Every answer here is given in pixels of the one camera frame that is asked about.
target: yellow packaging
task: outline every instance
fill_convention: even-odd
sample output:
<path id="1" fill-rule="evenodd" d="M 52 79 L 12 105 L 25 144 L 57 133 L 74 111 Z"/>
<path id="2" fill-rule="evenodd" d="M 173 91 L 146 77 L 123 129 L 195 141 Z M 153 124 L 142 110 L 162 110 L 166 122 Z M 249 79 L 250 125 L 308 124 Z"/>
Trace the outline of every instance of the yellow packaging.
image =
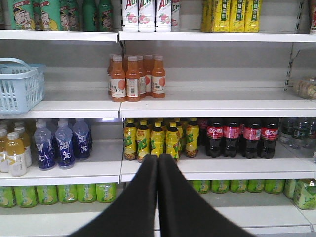
<path id="1" fill-rule="evenodd" d="M 231 12 L 231 0 L 213 1 L 213 32 L 228 32 Z"/>
<path id="2" fill-rule="evenodd" d="M 259 32 L 261 4 L 262 0 L 246 0 L 245 32 Z"/>
<path id="3" fill-rule="evenodd" d="M 246 0 L 232 0 L 230 16 L 230 32 L 244 32 Z"/>

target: shelf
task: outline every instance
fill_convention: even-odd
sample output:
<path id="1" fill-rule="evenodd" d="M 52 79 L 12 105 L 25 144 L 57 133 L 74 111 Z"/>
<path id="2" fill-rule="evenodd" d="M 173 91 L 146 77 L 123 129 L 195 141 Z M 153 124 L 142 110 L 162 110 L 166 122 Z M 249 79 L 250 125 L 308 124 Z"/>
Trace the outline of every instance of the shelf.
<path id="1" fill-rule="evenodd" d="M 0 30 L 0 40 L 62 40 L 117 42 L 117 32 Z"/>
<path id="2" fill-rule="evenodd" d="M 286 147 L 277 142 L 276 154 L 272 159 L 246 159 L 237 154 L 235 158 L 212 158 L 199 147 L 195 158 L 180 156 L 178 167 L 187 180 L 215 179 L 297 179 L 314 178 L 316 165 L 310 160 L 297 158 Z M 131 181 L 140 163 L 123 160 L 121 181 Z"/>
<path id="3" fill-rule="evenodd" d="M 122 160 L 121 140 L 93 140 L 90 158 L 75 162 L 73 168 L 62 170 L 56 165 L 41 171 L 36 161 L 21 177 L 2 173 L 0 186 L 118 183 Z"/>

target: beverage bottle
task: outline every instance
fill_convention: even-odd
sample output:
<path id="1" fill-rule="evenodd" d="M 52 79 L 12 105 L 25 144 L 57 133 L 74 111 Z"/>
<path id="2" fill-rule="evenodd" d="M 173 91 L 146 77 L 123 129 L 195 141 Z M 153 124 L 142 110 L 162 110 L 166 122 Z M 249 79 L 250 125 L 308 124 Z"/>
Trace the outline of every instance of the beverage bottle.
<path id="1" fill-rule="evenodd" d="M 145 81 L 146 81 L 146 96 L 152 96 L 152 74 L 154 68 L 154 58 L 152 55 L 144 56 L 144 68 L 146 71 Z"/>
<path id="2" fill-rule="evenodd" d="M 225 118 L 223 132 L 223 153 L 226 157 L 235 157 L 240 133 L 240 123 L 238 118 Z"/>
<path id="3" fill-rule="evenodd" d="M 123 102 L 126 100 L 125 72 L 122 65 L 122 56 L 113 56 L 113 69 L 111 71 L 112 101 Z"/>
<path id="4" fill-rule="evenodd" d="M 100 0 L 98 6 L 99 31 L 111 32 L 113 30 L 113 6 L 111 0 Z"/>
<path id="5" fill-rule="evenodd" d="M 258 156 L 258 143 L 261 137 L 260 118 L 247 118 L 243 132 L 245 147 L 242 148 L 241 154 L 248 159 Z"/>
<path id="6" fill-rule="evenodd" d="M 10 174 L 13 177 L 22 176 L 27 172 L 23 142 L 17 132 L 9 133 L 7 137 L 5 148 Z"/>
<path id="7" fill-rule="evenodd" d="M 123 31 L 137 32 L 138 25 L 138 0 L 123 0 L 122 2 Z"/>
<path id="8" fill-rule="evenodd" d="M 74 166 L 75 159 L 72 137 L 73 132 L 68 128 L 68 122 L 66 120 L 59 120 L 56 140 L 60 153 L 58 165 L 61 169 L 69 169 Z"/>
<path id="9" fill-rule="evenodd" d="M 0 129 L 0 172 L 9 172 L 9 164 L 6 152 L 6 143 L 8 132 L 5 129 Z"/>
<path id="10" fill-rule="evenodd" d="M 166 153 L 170 154 L 177 162 L 179 156 L 180 133 L 175 122 L 170 122 L 166 132 Z"/>
<path id="11" fill-rule="evenodd" d="M 82 16 L 84 31 L 98 31 L 98 9 L 94 0 L 83 0 Z"/>
<path id="12" fill-rule="evenodd" d="M 221 140 L 224 132 L 222 118 L 209 118 L 207 122 L 207 139 L 205 144 L 206 155 L 213 158 L 221 155 Z"/>
<path id="13" fill-rule="evenodd" d="M 46 127 L 46 122 L 40 120 L 36 123 L 34 140 L 38 151 L 38 166 L 40 170 L 50 170 L 55 165 L 52 156 L 51 132 Z"/>
<path id="14" fill-rule="evenodd" d="M 84 122 L 84 118 L 77 118 L 73 127 L 74 155 L 78 160 L 88 159 L 89 150 L 89 126 Z"/>
<path id="15" fill-rule="evenodd" d="M 278 138 L 278 121 L 276 117 L 263 118 L 261 139 L 258 143 L 258 156 L 270 159 L 275 155 Z"/>
<path id="16" fill-rule="evenodd" d="M 150 130 L 145 120 L 140 121 L 140 126 L 136 132 L 137 140 L 137 160 L 142 163 L 145 155 L 150 154 Z"/>
<path id="17" fill-rule="evenodd" d="M 139 0 L 139 31 L 155 31 L 155 0 Z"/>
<path id="18" fill-rule="evenodd" d="M 32 165 L 30 137 L 25 132 L 25 128 L 24 127 L 16 127 L 14 129 L 14 132 L 17 132 L 19 134 L 19 138 L 23 142 L 26 167 L 30 167 Z"/>
<path id="19" fill-rule="evenodd" d="M 146 97 L 146 71 L 144 69 L 144 57 L 142 55 L 137 55 L 137 64 L 139 72 L 139 88 L 140 88 L 140 98 Z"/>
<path id="20" fill-rule="evenodd" d="M 186 130 L 187 144 L 185 151 L 187 157 L 195 157 L 198 154 L 198 133 L 199 127 L 197 118 L 190 118 Z"/>
<path id="21" fill-rule="evenodd" d="M 128 57 L 128 70 L 126 72 L 126 100 L 140 101 L 140 75 L 138 71 L 137 57 Z"/>

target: orange juice bottle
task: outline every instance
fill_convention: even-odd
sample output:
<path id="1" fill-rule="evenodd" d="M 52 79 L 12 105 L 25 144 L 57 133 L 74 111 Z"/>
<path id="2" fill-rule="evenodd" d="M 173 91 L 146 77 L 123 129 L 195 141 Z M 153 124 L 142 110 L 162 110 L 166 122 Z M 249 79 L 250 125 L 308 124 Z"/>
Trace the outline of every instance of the orange juice bottle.
<path id="1" fill-rule="evenodd" d="M 122 65 L 122 56 L 113 56 L 113 69 L 111 72 L 112 101 L 123 102 L 126 100 L 125 72 Z"/>
<path id="2" fill-rule="evenodd" d="M 163 57 L 155 56 L 154 57 L 154 69 L 152 77 L 153 93 L 154 98 L 164 98 L 164 85 L 166 83 L 166 71 L 163 68 Z"/>
<path id="3" fill-rule="evenodd" d="M 126 100 L 140 101 L 140 85 L 137 57 L 128 57 L 128 70 L 126 72 Z"/>

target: white bottle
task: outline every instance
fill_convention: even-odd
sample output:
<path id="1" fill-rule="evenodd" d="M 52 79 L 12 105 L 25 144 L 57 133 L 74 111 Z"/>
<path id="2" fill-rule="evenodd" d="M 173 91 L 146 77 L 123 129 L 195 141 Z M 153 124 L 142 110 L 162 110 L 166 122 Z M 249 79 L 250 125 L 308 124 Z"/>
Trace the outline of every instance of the white bottle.
<path id="1" fill-rule="evenodd" d="M 155 0 L 139 0 L 139 31 L 155 31 Z"/>
<path id="2" fill-rule="evenodd" d="M 138 0 L 123 0 L 122 2 L 123 31 L 137 32 L 138 25 Z"/>
<path id="3" fill-rule="evenodd" d="M 156 4 L 156 31 L 171 31 L 171 0 L 158 0 Z"/>

